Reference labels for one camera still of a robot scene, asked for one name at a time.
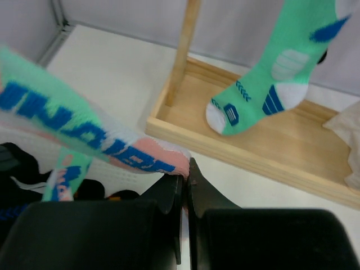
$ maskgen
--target display stand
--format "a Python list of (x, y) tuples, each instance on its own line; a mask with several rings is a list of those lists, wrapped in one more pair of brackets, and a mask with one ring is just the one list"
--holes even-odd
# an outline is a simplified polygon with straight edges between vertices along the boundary
[(360, 209), (360, 192), (344, 182), (352, 173), (350, 149), (322, 127), (336, 111), (303, 101), (235, 136), (211, 130), (205, 119), (207, 103), (239, 75), (188, 57), (200, 2), (187, 2), (174, 67), (147, 120), (146, 133)]

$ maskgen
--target wooden stand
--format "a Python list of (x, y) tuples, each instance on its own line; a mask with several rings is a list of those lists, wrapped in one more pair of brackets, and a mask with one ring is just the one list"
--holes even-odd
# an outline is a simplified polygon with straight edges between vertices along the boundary
[(360, 192), (344, 182), (351, 173), (350, 149), (322, 127), (335, 111), (303, 101), (235, 136), (211, 130), (206, 104), (239, 75), (187, 57), (199, 8), (200, 0), (188, 0), (174, 68), (147, 120), (146, 133), (360, 209)]

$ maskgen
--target mint green sock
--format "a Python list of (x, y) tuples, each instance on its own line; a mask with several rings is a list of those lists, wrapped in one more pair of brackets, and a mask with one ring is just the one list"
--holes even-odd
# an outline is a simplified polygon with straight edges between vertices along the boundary
[(62, 147), (42, 201), (73, 201), (73, 194), (83, 182), (91, 162), (92, 157)]
[(309, 78), (358, 0), (285, 0), (259, 62), (206, 108), (216, 132), (233, 135), (297, 106)]

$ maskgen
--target white floor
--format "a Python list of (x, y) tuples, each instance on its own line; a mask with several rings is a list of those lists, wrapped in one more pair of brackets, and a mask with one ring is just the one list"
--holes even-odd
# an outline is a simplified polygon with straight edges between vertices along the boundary
[[(175, 53), (168, 47), (77, 26), (48, 70), (123, 124), (143, 132), (146, 118), (171, 71)], [(246, 71), (226, 62), (192, 56), (239, 74)], [(315, 86), (310, 87), (307, 99), (339, 111), (360, 100)], [(198, 153), (192, 154), (203, 175), (241, 207), (322, 208), (333, 212), (343, 223), (360, 258), (359, 211)], [(187, 230), (186, 220), (183, 229)], [(183, 262), (178, 269), (188, 270), (188, 233), (184, 231), (183, 236)]]

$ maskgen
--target blue sock stripe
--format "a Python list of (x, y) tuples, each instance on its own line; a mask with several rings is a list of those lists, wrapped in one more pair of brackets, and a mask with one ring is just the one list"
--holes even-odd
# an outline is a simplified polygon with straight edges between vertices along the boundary
[(310, 35), (310, 40), (314, 42), (329, 42), (335, 38), (335, 36), (349, 18), (350, 16), (347, 16), (341, 20), (316, 30)]
[(263, 111), (266, 115), (272, 115), (272, 113), (270, 112), (268, 105), (266, 105), (266, 103), (264, 103), (264, 105), (263, 105)]
[(274, 102), (274, 105), (277, 109), (277, 111), (284, 111), (284, 107), (281, 105), (281, 102), (279, 100), (279, 97), (277, 96), (277, 93), (275, 91), (275, 86), (272, 85), (271, 88), (270, 88), (270, 91), (269, 91), (269, 95), (272, 99), (272, 101)]
[(265, 102), (266, 102), (266, 105), (268, 105), (271, 113), (273, 113), (273, 114), (277, 113), (277, 110), (276, 110), (276, 108), (275, 108), (275, 105), (274, 105), (274, 103), (272, 102), (272, 99), (270, 98), (269, 95), (266, 96)]
[(27, 207), (28, 204), (9, 207), (7, 209), (0, 209), (0, 221), (8, 221), (13, 218), (17, 218)]

